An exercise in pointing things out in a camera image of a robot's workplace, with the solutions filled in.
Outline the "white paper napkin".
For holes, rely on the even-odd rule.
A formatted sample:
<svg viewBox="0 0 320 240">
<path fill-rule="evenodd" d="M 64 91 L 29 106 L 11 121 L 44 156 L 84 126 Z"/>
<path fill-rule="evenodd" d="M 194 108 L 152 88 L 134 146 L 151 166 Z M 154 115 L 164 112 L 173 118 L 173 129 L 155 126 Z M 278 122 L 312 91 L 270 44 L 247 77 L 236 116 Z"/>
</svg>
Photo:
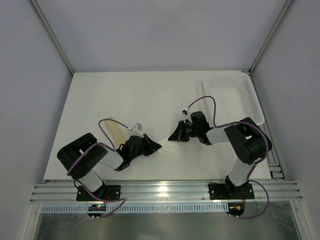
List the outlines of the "white paper napkin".
<svg viewBox="0 0 320 240">
<path fill-rule="evenodd" d="M 170 153 L 177 154 L 180 148 L 180 142 L 169 141 L 168 136 L 159 140 L 157 143 L 161 145 L 161 148 L 157 150 L 158 153 Z"/>
</svg>

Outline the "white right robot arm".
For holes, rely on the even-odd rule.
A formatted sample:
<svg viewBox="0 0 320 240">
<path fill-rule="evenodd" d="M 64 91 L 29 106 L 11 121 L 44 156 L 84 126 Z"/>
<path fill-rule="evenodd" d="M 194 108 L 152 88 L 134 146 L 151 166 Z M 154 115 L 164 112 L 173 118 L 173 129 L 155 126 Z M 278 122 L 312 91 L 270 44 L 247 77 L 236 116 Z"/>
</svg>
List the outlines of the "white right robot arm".
<svg viewBox="0 0 320 240">
<path fill-rule="evenodd" d="M 227 198 L 238 198 L 249 187 L 249 177 L 255 167 L 272 150 L 269 137 L 246 117 L 222 126 L 211 127 L 202 111 L 193 112 L 191 120 L 180 120 L 175 131 L 168 137 L 171 142 L 188 142 L 197 138 L 200 143 L 210 146 L 229 142 L 237 159 L 224 184 L 219 184 L 214 193 L 222 193 Z"/>
</svg>

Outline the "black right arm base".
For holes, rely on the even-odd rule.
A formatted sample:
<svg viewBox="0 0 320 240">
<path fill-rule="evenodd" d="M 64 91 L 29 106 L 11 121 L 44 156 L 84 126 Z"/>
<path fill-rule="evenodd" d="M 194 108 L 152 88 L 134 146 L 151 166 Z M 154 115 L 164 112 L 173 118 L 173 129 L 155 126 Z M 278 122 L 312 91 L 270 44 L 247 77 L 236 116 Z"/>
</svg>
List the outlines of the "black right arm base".
<svg viewBox="0 0 320 240">
<path fill-rule="evenodd" d="M 211 200 L 253 200 L 255 198 L 252 184 L 248 180 L 240 186 L 235 186 L 227 176 L 224 183 L 210 182 L 207 187 Z"/>
</svg>

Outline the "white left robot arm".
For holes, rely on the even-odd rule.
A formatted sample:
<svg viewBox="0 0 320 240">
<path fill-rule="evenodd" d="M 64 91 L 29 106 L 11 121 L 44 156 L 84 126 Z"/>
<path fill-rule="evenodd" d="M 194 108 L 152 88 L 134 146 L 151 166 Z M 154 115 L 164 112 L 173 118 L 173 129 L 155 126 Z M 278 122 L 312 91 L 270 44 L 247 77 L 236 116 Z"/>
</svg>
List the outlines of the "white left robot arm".
<svg viewBox="0 0 320 240">
<path fill-rule="evenodd" d="M 102 179 L 93 170 L 101 163 L 120 172 L 131 165 L 140 156 L 148 157 L 162 146 L 151 140 L 145 133 L 142 136 L 132 135 L 116 150 L 98 142 L 92 133 L 87 133 L 61 148 L 57 158 L 67 170 L 67 175 L 80 181 L 94 193 L 104 185 Z"/>
</svg>

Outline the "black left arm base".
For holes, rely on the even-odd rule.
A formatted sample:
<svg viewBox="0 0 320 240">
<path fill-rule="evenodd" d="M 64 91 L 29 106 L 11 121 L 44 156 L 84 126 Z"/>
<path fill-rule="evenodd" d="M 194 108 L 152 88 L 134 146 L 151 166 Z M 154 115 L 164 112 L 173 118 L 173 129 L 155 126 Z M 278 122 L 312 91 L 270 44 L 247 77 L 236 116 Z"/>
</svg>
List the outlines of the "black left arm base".
<svg viewBox="0 0 320 240">
<path fill-rule="evenodd" d="M 78 202 L 100 201 L 115 203 L 121 200 L 121 186 L 103 183 L 96 191 L 90 192 L 86 186 L 80 184 L 77 187 L 76 200 Z"/>
</svg>

